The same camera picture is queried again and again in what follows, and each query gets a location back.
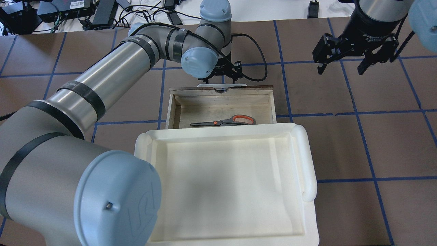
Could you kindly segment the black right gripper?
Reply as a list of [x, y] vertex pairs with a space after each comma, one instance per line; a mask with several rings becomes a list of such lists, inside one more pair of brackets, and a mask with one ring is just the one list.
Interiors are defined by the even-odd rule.
[[357, 67], [359, 75], [363, 75], [376, 63], [387, 62], [399, 45], [393, 32], [399, 22], [382, 22], [370, 18], [363, 12], [353, 12], [340, 36], [334, 37], [325, 33], [315, 46], [312, 57], [318, 64], [318, 74], [322, 75], [329, 63], [345, 56], [364, 55]]

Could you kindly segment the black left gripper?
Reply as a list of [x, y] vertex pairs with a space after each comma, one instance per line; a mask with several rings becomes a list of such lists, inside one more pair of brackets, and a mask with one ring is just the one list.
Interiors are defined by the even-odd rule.
[[209, 76], [201, 79], [202, 81], [204, 81], [204, 83], [210, 84], [210, 80], [214, 76], [226, 76], [228, 78], [231, 78], [233, 84], [235, 84], [237, 80], [242, 78], [242, 62], [236, 61], [235, 63], [231, 64], [231, 50], [226, 52], [222, 50], [222, 52], [226, 55], [225, 58], [219, 57], [212, 73]]

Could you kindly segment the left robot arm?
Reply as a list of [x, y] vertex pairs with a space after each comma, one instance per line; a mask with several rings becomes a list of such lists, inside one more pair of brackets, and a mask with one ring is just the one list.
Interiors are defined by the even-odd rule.
[[144, 246], [160, 209], [155, 168], [84, 140], [160, 59], [210, 76], [230, 50], [231, 5], [203, 0], [195, 32], [134, 24], [128, 37], [47, 100], [34, 100], [1, 125], [1, 215], [39, 231], [48, 246]]

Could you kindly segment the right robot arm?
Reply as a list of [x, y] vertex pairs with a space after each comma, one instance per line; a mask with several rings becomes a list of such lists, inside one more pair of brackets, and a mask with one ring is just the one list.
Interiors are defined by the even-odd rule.
[[363, 57], [359, 75], [376, 63], [393, 62], [409, 40], [436, 52], [435, 0], [355, 0], [355, 9], [339, 37], [323, 34], [312, 56], [323, 74], [328, 64], [344, 57]]

